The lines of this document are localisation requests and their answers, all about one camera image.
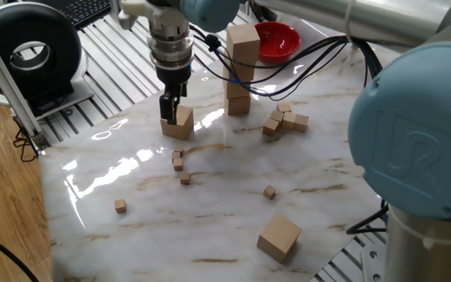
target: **wooden floor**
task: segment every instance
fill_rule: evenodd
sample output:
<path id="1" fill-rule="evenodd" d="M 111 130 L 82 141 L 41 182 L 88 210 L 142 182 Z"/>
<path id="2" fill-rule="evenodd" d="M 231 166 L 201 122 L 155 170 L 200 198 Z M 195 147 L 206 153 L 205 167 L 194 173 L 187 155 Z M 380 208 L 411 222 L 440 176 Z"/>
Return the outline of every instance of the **wooden floor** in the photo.
<path id="1" fill-rule="evenodd" d="M 40 281 L 51 281 L 48 228 L 38 161 L 20 161 L 12 141 L 18 127 L 9 108 L 0 106 L 0 243 L 19 257 Z M 32 156 L 32 149 L 26 149 Z M 0 281 L 29 281 L 0 253 Z"/>

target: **red bowl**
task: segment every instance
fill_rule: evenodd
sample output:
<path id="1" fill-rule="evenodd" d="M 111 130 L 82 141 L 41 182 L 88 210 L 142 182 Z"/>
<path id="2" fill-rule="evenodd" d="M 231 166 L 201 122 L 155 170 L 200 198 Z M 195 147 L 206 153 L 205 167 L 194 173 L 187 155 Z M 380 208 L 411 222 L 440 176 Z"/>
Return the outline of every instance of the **red bowl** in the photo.
<path id="1" fill-rule="evenodd" d="M 301 36 L 284 23 L 257 23 L 255 28 L 260 37 L 258 58 L 264 63 L 285 62 L 301 46 Z"/>

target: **keyboard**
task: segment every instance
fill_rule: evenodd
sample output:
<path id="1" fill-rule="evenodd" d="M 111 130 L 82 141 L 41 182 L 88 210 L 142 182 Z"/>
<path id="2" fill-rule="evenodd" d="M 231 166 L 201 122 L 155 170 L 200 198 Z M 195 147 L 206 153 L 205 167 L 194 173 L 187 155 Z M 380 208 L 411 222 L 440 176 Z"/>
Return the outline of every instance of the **keyboard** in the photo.
<path id="1" fill-rule="evenodd" d="M 59 11 L 80 29 L 110 12 L 109 0 L 77 0 Z"/>

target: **wooden cube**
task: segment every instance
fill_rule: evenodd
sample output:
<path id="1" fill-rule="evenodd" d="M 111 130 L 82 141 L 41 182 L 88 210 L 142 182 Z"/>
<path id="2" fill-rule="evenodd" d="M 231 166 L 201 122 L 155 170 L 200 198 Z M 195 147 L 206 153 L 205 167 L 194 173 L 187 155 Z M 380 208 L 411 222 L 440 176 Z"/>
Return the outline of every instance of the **wooden cube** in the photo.
<path id="1" fill-rule="evenodd" d="M 255 76 L 255 69 L 253 67 L 245 67 L 242 65 L 239 65 L 237 63 L 230 63 L 229 61 L 227 61 L 227 65 L 233 70 L 236 71 L 236 75 L 238 76 L 238 78 L 240 79 L 240 81 L 243 82 L 250 82 L 252 80 L 254 80 L 254 76 Z M 223 67 L 223 77 L 227 78 L 229 80 L 235 80 L 233 75 L 226 69 L 226 66 Z"/>
<path id="2" fill-rule="evenodd" d="M 271 114 L 271 119 L 281 123 L 283 121 L 283 117 L 284 116 L 285 116 L 285 113 L 282 113 L 282 112 L 277 111 L 277 110 L 273 110 L 272 114 Z"/>
<path id="3" fill-rule="evenodd" d="M 264 189 L 264 196 L 266 196 L 268 199 L 272 200 L 274 198 L 274 196 L 276 196 L 276 189 L 274 189 L 274 187 L 272 186 L 267 186 Z"/>
<path id="4" fill-rule="evenodd" d="M 174 159 L 173 160 L 173 169 L 176 172 L 181 172 L 184 169 L 184 162 L 182 159 Z"/>
<path id="5" fill-rule="evenodd" d="M 171 153 L 171 159 L 174 161 L 175 159 L 181 158 L 179 152 Z"/>
<path id="6" fill-rule="evenodd" d="M 264 127 L 262 128 L 262 134 L 274 137 L 274 135 L 276 134 L 276 131 L 278 131 L 279 128 L 280 128 L 280 123 L 278 121 L 268 119 L 265 122 Z"/>
<path id="7" fill-rule="evenodd" d="M 126 212 L 126 202 L 124 199 L 116 200 L 114 202 L 114 207 L 116 208 L 117 213 Z"/>
<path id="8" fill-rule="evenodd" d="M 188 172 L 183 172 L 180 174 L 180 184 L 189 185 L 191 183 L 191 174 Z"/>
<path id="9" fill-rule="evenodd" d="M 163 135 L 176 139 L 185 140 L 194 130 L 193 109 L 184 106 L 177 108 L 177 125 L 169 125 L 164 119 L 161 119 L 161 131 Z"/>
<path id="10" fill-rule="evenodd" d="M 275 214 L 258 237 L 257 247 L 277 262 L 283 263 L 301 231 L 300 227 L 284 216 Z"/>
<path id="11" fill-rule="evenodd" d="M 250 97 L 250 91 L 243 88 L 243 86 L 234 83 L 224 81 L 224 93 L 226 99 L 237 99 Z"/>
<path id="12" fill-rule="evenodd" d="M 286 112 L 285 115 L 283 116 L 283 124 L 281 125 L 281 128 L 294 130 L 296 119 L 297 119 L 296 114 Z"/>
<path id="13" fill-rule="evenodd" d="M 180 153 L 180 157 L 184 156 L 184 146 L 177 146 L 174 150 L 174 152 L 179 152 Z"/>
<path id="14" fill-rule="evenodd" d="M 248 114 L 250 113 L 251 97 L 226 99 L 225 111 L 228 115 Z"/>
<path id="15" fill-rule="evenodd" d="M 307 131 L 307 124 L 309 122 L 309 117 L 306 117 L 304 115 L 298 114 L 295 118 L 295 126 L 294 131 L 296 132 L 306 132 Z"/>
<path id="16" fill-rule="evenodd" d="M 259 49 L 260 37 L 253 23 L 227 27 L 227 50 L 233 59 L 255 64 Z"/>
<path id="17" fill-rule="evenodd" d="M 279 103 L 279 104 L 276 106 L 276 110 L 277 110 L 277 111 L 280 111 L 280 112 L 282 112 L 282 113 L 286 113 L 286 112 L 291 113 L 291 106 L 290 106 L 289 103 Z"/>

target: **marble table surface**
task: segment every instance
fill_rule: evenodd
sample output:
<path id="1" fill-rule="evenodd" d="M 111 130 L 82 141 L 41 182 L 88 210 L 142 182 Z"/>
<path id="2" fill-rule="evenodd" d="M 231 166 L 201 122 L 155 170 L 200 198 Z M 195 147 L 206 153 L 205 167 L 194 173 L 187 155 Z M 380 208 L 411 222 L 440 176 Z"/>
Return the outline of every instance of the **marble table surface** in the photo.
<path id="1" fill-rule="evenodd" d="M 309 281 L 352 239 L 345 229 L 379 207 L 348 148 L 348 116 L 364 79 L 363 56 L 346 61 L 349 50 L 285 99 L 309 116 L 306 133 L 262 135 L 276 107 L 267 98 L 254 96 L 246 116 L 227 116 L 222 82 L 201 70 L 182 99 L 194 109 L 188 140 L 161 135 L 155 95 L 47 149 L 40 165 L 58 273 L 81 282 Z M 377 54 L 384 65 L 398 55 Z M 312 60 L 262 88 L 279 89 Z M 171 165 L 178 145 L 190 186 Z M 269 184 L 273 201 L 262 195 Z M 121 198 L 124 214 L 114 210 Z M 302 228 L 283 265 L 256 247 L 275 213 Z"/>

